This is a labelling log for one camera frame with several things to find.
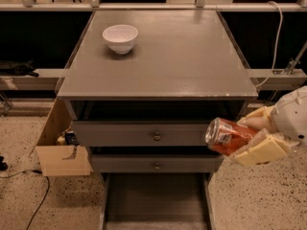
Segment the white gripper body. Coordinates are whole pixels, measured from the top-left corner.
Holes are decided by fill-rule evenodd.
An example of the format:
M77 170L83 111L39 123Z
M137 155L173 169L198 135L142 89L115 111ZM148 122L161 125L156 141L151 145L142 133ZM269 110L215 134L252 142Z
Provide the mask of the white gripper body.
M281 97L271 117L282 134L298 142L307 142L307 86Z

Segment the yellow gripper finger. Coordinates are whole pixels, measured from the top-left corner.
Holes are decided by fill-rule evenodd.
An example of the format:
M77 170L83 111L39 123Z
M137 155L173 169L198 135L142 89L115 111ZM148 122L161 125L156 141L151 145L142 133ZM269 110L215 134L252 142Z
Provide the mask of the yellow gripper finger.
M289 146L270 134L260 130L245 146L230 154L230 159L244 167L266 164L290 154Z
M237 124L244 127L252 127L257 130L265 128L270 132L277 132L277 127L271 117L272 110L272 106L262 106L241 118Z

